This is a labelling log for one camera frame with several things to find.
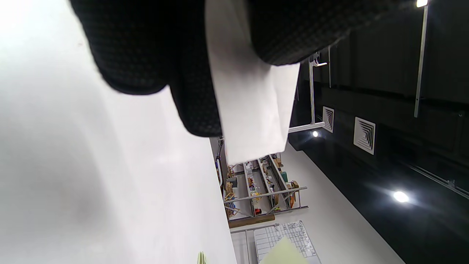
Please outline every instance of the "shelving unit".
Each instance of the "shelving unit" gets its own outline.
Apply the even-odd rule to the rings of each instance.
[[[260,170],[259,171],[254,170],[252,174],[253,174],[253,179],[254,179],[254,185],[258,188],[257,192],[259,194],[269,193],[268,192],[269,188],[265,184],[264,177],[262,176]],[[257,208],[260,208],[262,211],[260,215],[264,215],[265,213],[269,212],[272,209],[272,205],[271,203],[269,203],[269,200],[270,200],[270,196],[265,196],[265,197],[261,197],[260,200],[257,201]]]
[[[238,197],[238,198],[243,198],[243,197],[247,197],[247,193],[245,193],[243,191],[244,188],[238,188],[238,187],[234,187],[233,188],[233,193],[234,193],[234,196],[235,197]],[[238,208],[240,211],[242,212],[246,212],[246,211],[249,211],[249,208],[250,208],[250,203],[248,200],[244,200],[244,201],[237,201],[237,202],[234,202],[233,203],[234,206],[236,208]],[[236,219],[240,219],[240,218],[245,218],[246,215],[242,214],[242,213],[237,213],[236,215],[230,217],[230,220],[236,220]]]
[[[307,187],[288,189],[280,175],[279,168],[273,161],[272,157],[268,155],[262,158],[262,160],[267,173],[262,169],[263,166],[261,159],[240,164],[243,168],[243,173],[236,176],[237,187],[233,187],[235,198],[233,200],[224,201],[227,209],[229,209],[227,204],[232,202],[235,205],[236,210],[238,210],[238,213],[235,216],[231,216],[229,218],[229,222],[238,220],[244,221],[253,217],[266,217],[272,214],[308,208],[308,206],[301,206],[301,201],[299,201],[300,206],[298,207],[290,208],[288,206],[289,195],[292,192],[307,189]],[[249,177],[252,177],[255,192],[257,192],[256,195],[253,195],[254,192],[251,193],[248,180]],[[278,204],[275,204],[275,201],[273,201],[273,198],[275,197],[278,198]],[[255,209],[261,209],[261,212],[258,212],[256,215]]]
[[[252,177],[252,174],[251,175],[248,175],[248,168],[247,168],[247,165],[246,165],[246,162],[242,164],[243,166],[243,169],[244,169],[244,177],[246,178],[246,189],[248,190],[248,197],[252,197],[251,195],[251,191],[249,189],[249,180],[248,180],[248,176],[251,176]],[[252,204],[252,199],[249,199],[249,203],[250,203],[250,211],[251,211],[251,214],[254,215],[254,206]]]
[[[265,189],[267,190],[266,193],[271,194],[272,190],[269,187],[269,181],[267,180],[267,175],[264,173],[264,170],[262,169],[262,163],[260,159],[257,159],[257,163],[259,164],[259,171],[262,175],[262,182],[264,183]],[[272,202],[273,195],[269,196],[269,203],[270,203],[270,208],[272,209],[274,204]]]
[[[277,164],[273,161],[272,155],[269,155],[269,162],[270,162],[270,167],[273,172],[273,178],[277,181],[277,187],[279,188],[279,191],[285,191],[288,190],[287,185],[283,181],[282,176],[280,175],[280,170],[277,167]],[[289,193],[283,193],[282,194],[284,198],[287,198]],[[284,201],[283,203],[280,203],[280,208],[282,209],[282,205],[285,205],[285,209],[289,209],[290,205],[288,203],[288,199]]]

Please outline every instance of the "black textured cloth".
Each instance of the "black textured cloth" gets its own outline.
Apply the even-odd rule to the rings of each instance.
[[[294,64],[413,0],[253,0],[251,39],[261,60]]]
[[[413,0],[251,0],[257,55],[292,64],[355,27]],[[205,41],[205,0],[71,0],[103,79],[133,95],[169,84],[186,129],[220,136],[221,125]]]

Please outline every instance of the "spotlight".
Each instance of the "spotlight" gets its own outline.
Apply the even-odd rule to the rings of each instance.
[[[417,0],[417,7],[418,8],[426,6],[427,4],[428,4],[428,0]]]
[[[396,199],[398,202],[408,202],[409,201],[409,197],[407,196],[407,194],[401,192],[401,191],[398,191],[398,192],[395,192],[393,194],[393,197],[394,199]]]

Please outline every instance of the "wooden plank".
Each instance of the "wooden plank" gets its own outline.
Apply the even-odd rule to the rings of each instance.
[[[273,221],[273,220],[275,220],[275,215],[270,214],[270,215],[263,215],[263,216],[258,216],[258,217],[233,220],[233,221],[228,222],[228,226],[229,228],[234,228],[234,227],[240,227],[240,226],[245,226],[245,225],[259,224],[259,223]]]

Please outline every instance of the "ceiling vent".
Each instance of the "ceiling vent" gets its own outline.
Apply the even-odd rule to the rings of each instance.
[[[375,123],[355,117],[353,144],[371,155],[375,155],[375,131]]]
[[[323,106],[324,129],[334,132],[334,109]]]

